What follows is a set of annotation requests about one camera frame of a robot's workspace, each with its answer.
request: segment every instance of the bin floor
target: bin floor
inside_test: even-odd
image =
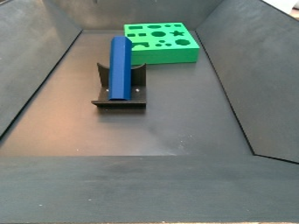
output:
[[[146,110],[91,104],[119,34],[81,34],[2,139],[0,221],[298,222],[299,166],[252,155],[203,49],[149,66]]]
[[[147,66],[146,109],[91,104],[115,35],[122,31],[83,32],[6,135],[0,156],[250,154],[203,50],[198,63]]]

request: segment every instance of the circular hole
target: circular hole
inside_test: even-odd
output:
[[[179,46],[187,46],[191,43],[191,41],[187,39],[178,39],[178,40],[175,40],[175,43]]]
[[[153,35],[158,38],[163,37],[166,35],[166,33],[163,31],[154,31]]]

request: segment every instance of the black bracket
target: black bracket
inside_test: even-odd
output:
[[[98,73],[102,89],[97,101],[91,103],[101,108],[145,108],[146,107],[146,64],[131,69],[131,101],[109,100],[109,71],[110,68],[98,63]]]

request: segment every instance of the green foam block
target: green foam block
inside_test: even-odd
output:
[[[197,62],[201,47],[183,23],[126,24],[133,65]]]

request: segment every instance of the blue rectangular block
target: blue rectangular block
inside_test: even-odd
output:
[[[114,37],[110,53],[109,99],[131,100],[131,50],[133,42],[127,37]]]

